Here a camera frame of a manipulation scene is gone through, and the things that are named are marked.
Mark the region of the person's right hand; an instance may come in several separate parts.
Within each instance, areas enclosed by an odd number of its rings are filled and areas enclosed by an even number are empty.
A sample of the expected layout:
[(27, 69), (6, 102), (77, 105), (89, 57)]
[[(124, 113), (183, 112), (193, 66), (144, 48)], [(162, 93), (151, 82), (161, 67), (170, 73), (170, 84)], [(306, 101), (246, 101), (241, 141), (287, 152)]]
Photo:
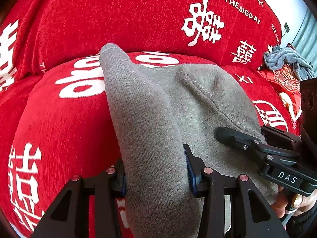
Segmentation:
[[(278, 187), (278, 196), (276, 197), (276, 201), (271, 204), (271, 208), (274, 210), (278, 218), (281, 218), (284, 216), (286, 212), (286, 206), (288, 204), (288, 198), (283, 191), (284, 188), (279, 186)], [(313, 206), (316, 203), (316, 190), (308, 196), (302, 196), (299, 194), (296, 194), (293, 196), (292, 200), (292, 207), (296, 208), (297, 210), (294, 212), (294, 217), (301, 215), (310, 209), (313, 208)]]

